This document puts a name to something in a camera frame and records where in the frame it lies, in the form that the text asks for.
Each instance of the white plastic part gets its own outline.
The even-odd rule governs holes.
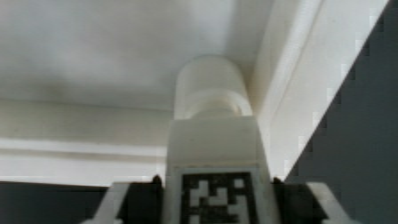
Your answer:
[[[262,155],[262,144],[251,116],[211,117],[175,120],[170,126],[166,147],[163,224],[175,224],[179,213],[180,174],[195,168],[204,173],[255,170],[257,202],[264,210],[257,214],[260,224],[278,223],[271,179]]]
[[[198,57],[182,67],[175,85],[173,119],[251,115],[235,65],[218,56]]]
[[[326,184],[308,182],[307,187],[328,217],[321,224],[360,224],[360,222],[349,218],[344,212]]]
[[[116,214],[122,206],[124,197],[127,194],[129,183],[113,183],[99,204],[93,218],[83,221],[81,224],[122,224],[116,220]]]
[[[257,122],[250,114],[235,66],[221,57],[196,58],[184,66],[177,77],[175,120],[166,147],[163,224],[179,223],[179,217],[182,217],[180,175],[186,172],[221,175],[227,170],[228,172],[250,170],[251,179],[255,179],[251,189],[248,188],[248,191],[255,192],[257,217],[253,219],[259,224],[278,223]],[[205,190],[205,186],[198,187],[198,191],[204,191],[200,195],[211,201]],[[225,203],[223,206],[227,206],[227,214],[237,214],[237,223],[248,224],[244,216],[248,206],[243,201],[235,204]],[[189,218],[189,223],[198,223],[200,216],[189,215]]]

